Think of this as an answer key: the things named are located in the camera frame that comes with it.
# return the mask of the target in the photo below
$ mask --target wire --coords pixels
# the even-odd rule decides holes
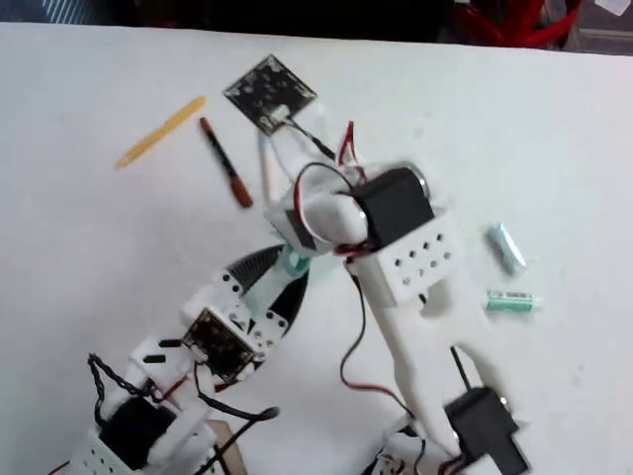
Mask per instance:
[[[50,470],[48,472],[48,475],[54,475],[55,473],[59,473],[61,470],[63,470],[64,468],[66,468],[68,465],[70,465],[70,460],[66,460],[65,462],[63,462],[61,465],[53,468],[52,470]]]
[[[155,396],[150,389],[139,389],[132,383],[126,381],[124,378],[119,376],[114,369],[104,363],[103,360],[95,353],[90,353],[88,355],[88,366],[90,366],[90,371],[95,381],[95,387],[97,388],[97,401],[95,402],[94,416],[95,423],[97,423],[100,428],[103,427],[103,424],[105,422],[101,417],[101,406],[106,399],[106,389],[103,381],[101,380],[99,370],[103,371],[106,376],[108,376],[117,384],[117,386],[119,386],[121,389],[126,390],[133,396],[149,398],[155,404],[160,404],[164,401],[164,399]]]
[[[214,450],[216,452],[220,450],[220,446],[217,445],[216,443],[214,443]],[[222,473],[224,473],[225,475],[230,475],[230,470],[228,470],[228,465],[226,465],[225,458],[223,456],[218,457],[218,462],[220,463],[220,466],[222,467]]]
[[[196,473],[194,473],[194,475],[203,475],[207,470],[209,470],[212,465],[214,463],[216,463],[218,460],[220,460],[220,458],[225,454],[225,452],[234,444],[237,442],[237,440],[240,438],[240,436],[245,433],[247,430],[249,430],[250,428],[252,428],[255,424],[257,424],[258,421],[248,421],[246,424],[244,424],[242,427],[239,428],[239,430],[229,439],[226,441],[226,443],[219,449],[216,451],[216,455],[214,455],[213,457],[211,457],[205,464],[203,464],[197,471]]]
[[[310,132],[308,132],[306,129],[304,129],[303,127],[301,127],[299,124],[297,124],[297,122],[292,118],[292,117],[287,117],[286,119],[284,119],[284,124],[286,124],[287,126],[292,127],[293,129],[295,129],[296,131],[299,131],[301,134],[303,134],[304,136],[306,136],[312,143],[314,143],[316,145],[316,148],[318,148],[318,150],[325,155],[327,158],[329,158],[330,160],[336,161],[336,153],[334,153],[332,151],[331,148],[329,148],[327,145],[325,145],[322,141],[320,141],[319,139],[317,139],[315,136],[313,136]]]
[[[279,408],[272,407],[265,409],[259,414],[252,414],[246,411],[242,411],[240,409],[236,409],[228,404],[225,404],[217,399],[210,398],[205,393],[200,390],[200,381],[198,380],[198,366],[200,363],[196,361],[194,365],[194,380],[196,381],[196,390],[198,391],[198,397],[202,399],[209,407],[220,411],[221,413],[229,414],[231,416],[235,416],[236,418],[245,419],[247,421],[255,421],[257,423],[262,421],[270,421],[271,419],[275,419],[279,416]]]
[[[352,159],[356,165],[352,165],[351,168],[354,168],[360,177],[363,179],[365,183],[369,181],[367,178],[367,174],[365,173],[365,169],[358,165],[358,158],[356,157],[356,145],[354,144],[354,121],[349,121],[347,123],[347,130],[345,131],[345,136],[343,137],[343,142],[338,150],[338,155],[336,156],[336,164],[337,165],[345,165],[343,162],[343,157],[345,155],[345,150],[349,147],[352,152]]]
[[[461,465],[465,461],[465,459],[466,457],[464,457],[463,454],[459,454],[455,458],[451,458],[450,460],[446,460],[445,462],[440,463],[439,467],[437,467],[437,475],[455,474],[456,471],[448,473],[447,470],[450,470],[453,467],[457,467],[458,465]]]
[[[419,471],[419,468],[417,468],[417,465],[419,465],[419,462],[422,460],[422,457],[424,457],[425,452],[426,452],[426,439],[423,438],[422,445],[419,448],[419,454],[417,455],[417,458],[415,459],[415,462],[413,463],[413,471],[415,472],[415,475],[422,475],[422,472]]]
[[[377,385],[377,384],[351,383],[345,377],[345,363],[347,363],[347,360],[349,359],[349,357],[352,355],[352,353],[354,351],[356,351],[356,348],[358,348],[358,346],[360,345],[360,342],[362,341],[363,337],[365,336],[365,329],[367,327],[367,311],[365,309],[365,299],[363,297],[363,289],[360,286],[360,282],[358,281],[358,277],[356,277],[355,275],[352,275],[352,274],[349,274],[349,275],[352,278],[352,281],[354,282],[354,285],[356,286],[356,289],[358,290],[358,295],[360,296],[360,306],[361,306],[361,313],[362,313],[362,326],[361,326],[360,333],[356,337],[356,340],[352,343],[352,345],[349,347],[349,349],[347,350],[347,352],[345,353],[345,355],[343,356],[343,358],[340,361],[340,366],[338,368],[338,374],[340,376],[340,380],[343,382],[343,384],[345,386],[347,386],[349,389],[352,389],[354,391],[372,391],[372,392],[382,393],[382,394],[385,394],[385,395],[389,396],[394,401],[396,401],[401,408],[403,408],[405,410],[405,412],[407,413],[407,415],[411,419],[415,419],[415,416],[410,411],[410,409],[407,406],[405,406],[405,403],[403,403],[400,400],[400,398],[398,396],[396,396],[396,394],[393,391],[391,391],[390,389],[388,389],[388,388],[386,388],[384,386]]]
[[[321,161],[311,161],[310,163],[306,164],[306,166],[304,166],[301,169],[301,171],[297,175],[297,179],[295,180],[295,186],[294,186],[294,190],[293,190],[293,201],[294,201],[295,210],[297,210],[297,215],[299,216],[299,221],[301,222],[302,226],[306,229],[306,231],[310,234],[310,236],[312,236],[313,238],[315,238],[317,240],[320,240],[321,242],[324,242],[326,244],[331,244],[332,243],[331,240],[326,239],[326,238],[320,236],[319,234],[315,233],[315,231],[310,227],[310,225],[306,221],[306,217],[304,216],[304,209],[303,209],[303,203],[302,203],[302,194],[301,194],[301,180],[304,177],[304,175],[306,174],[306,172],[309,169],[311,169],[311,168],[313,168],[315,166],[320,166],[321,168],[326,168],[326,169],[332,171],[333,173],[335,173],[336,175],[338,175],[340,177],[340,179],[345,182],[345,184],[349,187],[350,190],[352,188],[354,188],[354,185],[351,184],[351,182],[347,179],[347,177],[339,169],[337,169],[334,166],[329,165],[327,163],[323,163]]]
[[[464,470],[466,468],[466,459],[463,458],[461,462],[455,464],[453,467],[453,471],[447,473],[447,475],[457,475],[459,472]]]

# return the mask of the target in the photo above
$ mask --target black circuit board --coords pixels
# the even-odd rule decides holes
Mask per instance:
[[[283,126],[272,114],[286,106],[293,117],[317,94],[273,54],[225,90],[225,97],[266,136]]]
[[[211,371],[227,384],[232,383],[255,356],[253,349],[209,309],[202,311],[185,334],[183,343],[203,351]]]

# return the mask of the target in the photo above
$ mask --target red object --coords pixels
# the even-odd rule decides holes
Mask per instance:
[[[509,0],[500,26],[473,5],[455,5],[453,19],[477,41],[491,47],[542,48],[565,37],[578,16],[581,0],[566,0],[567,15],[542,29],[536,25],[545,0]]]

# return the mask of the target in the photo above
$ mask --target white 3d-printed part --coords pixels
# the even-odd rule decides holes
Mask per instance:
[[[378,252],[351,266],[366,289],[391,306],[424,294],[457,266],[461,249],[450,212],[436,216]]]

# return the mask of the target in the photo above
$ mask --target white table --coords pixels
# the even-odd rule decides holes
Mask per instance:
[[[179,329],[178,307],[215,270],[274,242],[256,132],[221,93],[269,52],[336,127],[356,119],[367,156],[431,159],[483,289],[543,296],[532,325],[498,322],[514,348],[500,364],[534,382],[522,403],[555,453],[532,454],[541,473],[633,473],[632,58],[18,24],[0,25],[0,473],[68,458],[91,420],[89,351],[122,368],[147,333]],[[233,204],[195,121],[113,170],[199,94],[252,211]],[[520,278],[483,241],[494,221],[531,261]],[[339,383],[358,302],[342,271],[322,275],[282,347],[225,393],[282,409],[240,441],[252,474],[358,473],[399,414]],[[393,387],[391,365],[370,321],[350,374]]]

